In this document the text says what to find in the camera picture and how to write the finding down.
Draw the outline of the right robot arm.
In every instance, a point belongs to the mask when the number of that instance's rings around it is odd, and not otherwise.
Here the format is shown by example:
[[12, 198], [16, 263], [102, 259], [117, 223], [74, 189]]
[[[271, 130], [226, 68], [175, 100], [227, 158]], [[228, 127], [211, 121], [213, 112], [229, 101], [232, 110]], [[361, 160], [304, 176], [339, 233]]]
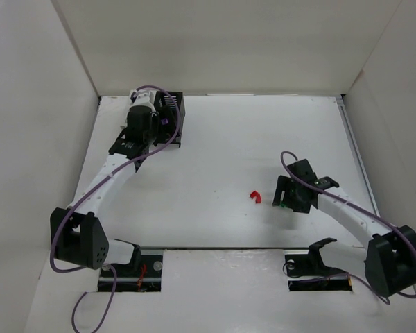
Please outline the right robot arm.
[[363, 246], [363, 274], [374, 292], [384, 298], [411, 297], [405, 289], [416, 285], [416, 231], [359, 206], [334, 179], [317, 177], [306, 159], [282, 166], [286, 175], [277, 179], [274, 205], [301, 214], [316, 208], [330, 216]]

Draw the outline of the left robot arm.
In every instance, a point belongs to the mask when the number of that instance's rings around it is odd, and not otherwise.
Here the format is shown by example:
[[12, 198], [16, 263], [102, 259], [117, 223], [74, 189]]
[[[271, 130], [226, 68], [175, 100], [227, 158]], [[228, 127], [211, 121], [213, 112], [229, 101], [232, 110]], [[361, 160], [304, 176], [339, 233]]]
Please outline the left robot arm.
[[158, 134], [159, 114], [152, 105], [131, 106], [127, 126], [109, 150], [106, 161], [85, 193], [67, 208], [57, 207], [50, 216], [50, 265], [57, 273], [54, 260], [76, 265], [76, 270], [99, 269], [104, 265], [132, 265], [138, 246], [126, 241], [108, 239], [99, 214], [118, 190], [139, 169]]

